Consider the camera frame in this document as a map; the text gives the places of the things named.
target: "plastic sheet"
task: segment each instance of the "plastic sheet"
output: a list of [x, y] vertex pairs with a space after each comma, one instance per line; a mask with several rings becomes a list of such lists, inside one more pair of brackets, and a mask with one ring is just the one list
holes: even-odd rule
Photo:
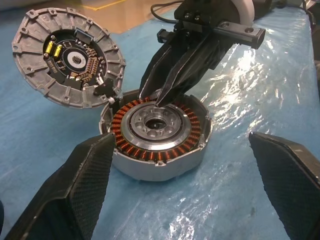
[[[5, 211], [0, 239], [73, 148], [99, 134], [101, 109], [69, 109], [44, 99], [10, 61], [11, 41], [24, 14], [0, 16], [0, 199]], [[248, 134], [284, 137], [320, 158], [309, 20], [303, 11], [285, 8], [256, 26], [267, 29], [259, 50], [234, 46], [190, 91], [208, 106], [214, 123], [202, 164], [163, 183], [135, 181], [112, 168], [93, 240], [288, 239], [264, 191]], [[127, 60], [124, 91], [139, 87], [161, 46], [156, 37], [161, 28], [173, 26], [151, 20], [113, 36]]]

